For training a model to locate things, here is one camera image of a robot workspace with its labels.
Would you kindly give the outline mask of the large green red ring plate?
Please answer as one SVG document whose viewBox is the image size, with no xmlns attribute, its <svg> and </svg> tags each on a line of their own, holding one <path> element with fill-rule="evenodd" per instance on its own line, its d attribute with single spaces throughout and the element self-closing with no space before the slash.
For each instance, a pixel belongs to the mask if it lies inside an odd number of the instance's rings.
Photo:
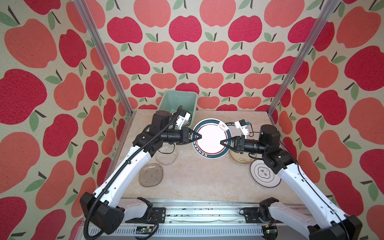
<svg viewBox="0 0 384 240">
<path fill-rule="evenodd" d="M 221 140 L 233 137 L 224 122 L 212 118 L 205 119 L 198 122 L 193 131 L 202 135 L 202 139 L 193 143 L 193 147 L 204 158 L 218 159 L 229 152 L 229 149 L 220 144 Z"/>
</svg>

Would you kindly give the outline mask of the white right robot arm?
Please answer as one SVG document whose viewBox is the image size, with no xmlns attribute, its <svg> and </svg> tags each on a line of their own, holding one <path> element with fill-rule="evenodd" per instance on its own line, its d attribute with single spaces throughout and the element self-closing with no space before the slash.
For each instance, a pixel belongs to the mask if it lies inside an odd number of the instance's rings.
<svg viewBox="0 0 384 240">
<path fill-rule="evenodd" d="M 257 216 L 264 223 L 280 221 L 309 240 L 356 240 L 362 222 L 333 204 L 302 171 L 298 160 L 280 147 L 281 134 L 275 126 L 263 125 L 258 140 L 236 136 L 221 145 L 236 153 L 260 154 L 265 165 L 301 199 L 311 216 L 297 212 L 276 198 L 259 203 Z"/>
</svg>

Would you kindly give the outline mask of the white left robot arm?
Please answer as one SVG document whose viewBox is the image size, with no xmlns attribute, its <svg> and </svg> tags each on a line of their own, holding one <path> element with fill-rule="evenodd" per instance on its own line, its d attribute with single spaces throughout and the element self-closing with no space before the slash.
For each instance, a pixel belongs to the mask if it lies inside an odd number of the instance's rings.
<svg viewBox="0 0 384 240">
<path fill-rule="evenodd" d="M 95 240 L 102 234 L 110 235 L 121 223 L 133 221 L 153 225 L 147 233 L 151 237 L 159 228 L 152 220 L 153 204 L 144 198 L 131 199 L 126 207 L 119 202 L 141 168 L 155 155 L 164 143 L 187 145 L 202 135 L 187 127 L 190 113 L 182 106 L 174 114 L 156 111 L 152 122 L 138 134 L 128 154 L 111 176 L 93 193 L 85 192 L 80 198 L 85 216 L 84 237 Z"/>
</svg>

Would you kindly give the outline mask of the light green plastic bin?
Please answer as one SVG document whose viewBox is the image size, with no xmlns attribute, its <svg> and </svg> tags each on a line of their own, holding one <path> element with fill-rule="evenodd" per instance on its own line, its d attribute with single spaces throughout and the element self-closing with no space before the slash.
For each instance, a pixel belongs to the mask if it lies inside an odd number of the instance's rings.
<svg viewBox="0 0 384 240">
<path fill-rule="evenodd" d="M 175 112 L 179 106 L 183 106 L 183 110 L 191 114 L 190 122 L 193 123 L 196 114 L 198 94 L 195 92 L 184 92 L 176 90 L 165 91 L 158 110 Z"/>
</svg>

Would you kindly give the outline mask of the beige speckled ceramic plate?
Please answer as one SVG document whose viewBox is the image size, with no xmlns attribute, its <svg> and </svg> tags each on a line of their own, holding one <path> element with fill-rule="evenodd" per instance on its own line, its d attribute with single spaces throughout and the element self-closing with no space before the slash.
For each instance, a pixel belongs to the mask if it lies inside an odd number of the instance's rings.
<svg viewBox="0 0 384 240">
<path fill-rule="evenodd" d="M 229 151 L 231 157 L 240 164 L 251 164 L 255 159 L 249 157 L 247 153 L 235 153 L 233 151 Z"/>
</svg>

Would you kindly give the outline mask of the white plate black flower outline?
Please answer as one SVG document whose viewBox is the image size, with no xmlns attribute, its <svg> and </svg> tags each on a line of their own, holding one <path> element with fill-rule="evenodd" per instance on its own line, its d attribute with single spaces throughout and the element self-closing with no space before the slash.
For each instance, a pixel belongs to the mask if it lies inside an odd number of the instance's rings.
<svg viewBox="0 0 384 240">
<path fill-rule="evenodd" d="M 250 172 L 252 178 L 265 188 L 275 188 L 282 181 L 262 160 L 253 161 Z"/>
</svg>

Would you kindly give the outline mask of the grey glass plate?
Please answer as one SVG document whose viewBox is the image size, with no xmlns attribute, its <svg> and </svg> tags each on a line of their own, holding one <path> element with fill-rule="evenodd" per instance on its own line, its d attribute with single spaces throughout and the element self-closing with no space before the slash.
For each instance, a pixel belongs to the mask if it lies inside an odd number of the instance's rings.
<svg viewBox="0 0 384 240">
<path fill-rule="evenodd" d="M 163 167 L 158 163 L 146 164 L 139 172 L 139 183 L 142 187 L 150 188 L 159 185 L 164 177 Z"/>
</svg>

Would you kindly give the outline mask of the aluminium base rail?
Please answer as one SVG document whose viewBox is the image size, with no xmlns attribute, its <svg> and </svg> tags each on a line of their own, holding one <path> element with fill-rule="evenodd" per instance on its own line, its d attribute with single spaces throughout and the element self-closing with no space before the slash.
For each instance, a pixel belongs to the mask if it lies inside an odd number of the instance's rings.
<svg viewBox="0 0 384 240">
<path fill-rule="evenodd" d="M 262 221 L 259 204 L 151 199 L 149 224 L 124 220 L 101 240 L 307 240 L 317 222 L 300 204 L 271 205 Z"/>
</svg>

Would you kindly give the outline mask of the left aluminium frame post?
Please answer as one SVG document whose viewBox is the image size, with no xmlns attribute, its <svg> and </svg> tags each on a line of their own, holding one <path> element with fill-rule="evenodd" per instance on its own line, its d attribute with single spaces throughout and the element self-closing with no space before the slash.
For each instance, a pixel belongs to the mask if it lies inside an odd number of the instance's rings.
<svg viewBox="0 0 384 240">
<path fill-rule="evenodd" d="M 125 94 L 125 90 L 123 88 L 123 85 L 121 83 L 121 80 L 115 70 L 115 67 L 113 66 L 112 59 L 108 53 L 107 48 L 105 47 L 104 42 L 101 39 L 101 36 L 99 34 L 99 30 L 96 26 L 96 23 L 93 19 L 93 16 L 91 14 L 91 11 L 86 3 L 86 1 L 79 1 L 74 0 L 75 5 L 77 7 L 77 10 L 91 36 L 91 39 L 98 51 L 98 54 L 101 58 L 101 61 L 105 67 L 105 70 L 107 71 L 107 74 L 109 75 L 113 86 L 115 90 L 117 91 L 117 95 L 119 96 L 121 103 L 123 104 L 123 107 L 125 108 L 127 115 L 132 116 L 133 115 L 133 109 L 128 101 L 128 97 Z"/>
</svg>

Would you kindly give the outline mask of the aluminium frame post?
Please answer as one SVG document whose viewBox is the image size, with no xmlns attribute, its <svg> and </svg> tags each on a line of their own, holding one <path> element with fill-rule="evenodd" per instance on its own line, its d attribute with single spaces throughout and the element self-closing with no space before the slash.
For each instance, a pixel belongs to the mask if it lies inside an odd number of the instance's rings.
<svg viewBox="0 0 384 240">
<path fill-rule="evenodd" d="M 121 80 L 115 70 L 115 67 L 113 66 L 112 59 L 108 53 L 107 48 L 105 47 L 104 42 L 101 39 L 101 36 L 99 34 L 99 30 L 96 26 L 96 23 L 93 19 L 93 16 L 91 14 L 91 11 L 86 3 L 86 1 L 79 1 L 74 0 L 75 5 L 77 7 L 77 10 L 91 36 L 91 39 L 98 51 L 98 54 L 101 58 L 101 61 L 105 67 L 105 70 L 107 71 L 107 74 L 109 75 L 113 86 L 115 90 L 117 91 L 117 95 L 119 96 L 121 103 L 123 104 L 123 107 L 125 108 L 127 115 L 132 116 L 133 115 L 133 109 L 128 101 L 128 97 L 125 94 L 125 90 L 123 88 L 123 85 L 121 83 Z"/>
<path fill-rule="evenodd" d="M 312 50 L 312 47 L 314 46 L 315 41 L 318 39 L 321 31 L 326 25 L 329 17 L 333 14 L 334 10 L 337 8 L 337 5 L 339 4 L 339 2 L 340 1 L 336 1 L 336 0 L 327 1 L 324 7 L 321 9 L 319 17 L 316 19 L 314 26 L 312 27 L 306 41 L 302 44 L 302 47 L 299 50 L 299 54 L 297 55 L 295 61 L 293 62 L 288 74 L 284 77 L 283 82 L 276 96 L 273 98 L 273 101 L 271 102 L 271 105 L 268 108 L 267 113 L 270 118 L 272 118 L 272 114 L 274 110 L 277 108 L 277 105 L 279 104 L 279 102 L 281 101 L 281 98 L 283 97 L 285 91 L 288 89 L 290 82 L 293 80 L 294 76 L 298 72 L 299 68 L 301 67 L 308 53 Z"/>
</svg>

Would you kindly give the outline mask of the right aluminium frame post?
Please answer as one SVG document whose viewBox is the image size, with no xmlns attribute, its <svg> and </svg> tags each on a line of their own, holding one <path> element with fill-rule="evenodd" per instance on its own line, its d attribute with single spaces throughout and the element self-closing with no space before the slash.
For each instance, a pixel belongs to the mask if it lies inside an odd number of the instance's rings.
<svg viewBox="0 0 384 240">
<path fill-rule="evenodd" d="M 314 46 L 315 41 L 318 39 L 321 31 L 326 25 L 329 17 L 333 14 L 334 10 L 337 8 L 337 5 L 339 4 L 339 2 L 340 1 L 336 1 L 336 0 L 327 1 L 324 7 L 321 9 L 319 17 L 316 19 L 314 26 L 312 27 L 306 41 L 302 44 L 302 47 L 299 50 L 299 54 L 297 55 L 295 61 L 293 62 L 288 74 L 284 77 L 283 82 L 276 96 L 273 98 L 273 101 L 271 102 L 271 105 L 268 108 L 267 113 L 270 118 L 272 118 L 272 114 L 274 110 L 277 108 L 277 105 L 279 104 L 279 102 L 281 101 L 281 98 L 283 97 L 285 91 L 288 89 L 290 82 L 293 80 L 294 76 L 298 72 L 299 68 L 301 67 L 308 53 L 312 50 L 312 47 Z"/>
</svg>

